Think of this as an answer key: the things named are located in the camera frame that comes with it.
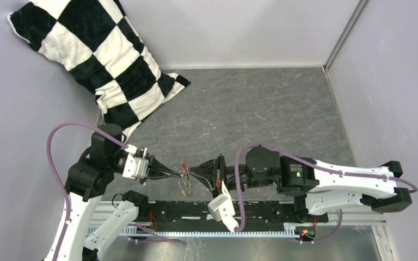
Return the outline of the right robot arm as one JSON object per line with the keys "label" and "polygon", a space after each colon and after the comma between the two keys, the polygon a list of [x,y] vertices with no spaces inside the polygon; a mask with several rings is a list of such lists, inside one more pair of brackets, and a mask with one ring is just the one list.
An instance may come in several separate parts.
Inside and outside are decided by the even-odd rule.
{"label": "right robot arm", "polygon": [[416,190],[398,187],[400,162],[373,168],[339,166],[298,157],[262,145],[250,146],[243,164],[228,166],[223,156],[191,167],[189,174],[217,197],[222,188],[241,190],[275,186],[280,195],[293,197],[293,216],[306,222],[330,210],[368,206],[377,213],[396,213],[412,204]]}

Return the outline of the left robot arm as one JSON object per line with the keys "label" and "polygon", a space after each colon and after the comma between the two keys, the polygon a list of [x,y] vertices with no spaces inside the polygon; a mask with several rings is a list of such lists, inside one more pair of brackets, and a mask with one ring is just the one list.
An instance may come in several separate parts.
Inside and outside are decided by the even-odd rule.
{"label": "left robot arm", "polygon": [[[90,147],[69,168],[67,180],[62,182],[53,162],[51,145],[56,131],[66,126],[86,127],[93,134]],[[94,127],[83,122],[61,123],[49,133],[46,153],[64,197],[62,217],[46,260],[102,260],[128,225],[149,216],[148,197],[130,190],[123,194],[113,214],[95,232],[87,234],[94,212],[116,173],[141,183],[151,177],[178,176],[156,160],[147,148],[127,145],[120,126],[115,124]]]}

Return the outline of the keyring loop with red tag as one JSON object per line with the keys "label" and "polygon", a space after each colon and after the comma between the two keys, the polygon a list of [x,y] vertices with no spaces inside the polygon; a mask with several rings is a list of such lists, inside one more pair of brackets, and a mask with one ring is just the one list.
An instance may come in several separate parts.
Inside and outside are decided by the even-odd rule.
{"label": "keyring loop with red tag", "polygon": [[181,180],[179,181],[179,187],[185,196],[191,197],[193,194],[192,181],[190,179],[189,168],[185,162],[182,162],[182,169],[183,173],[181,175]]}

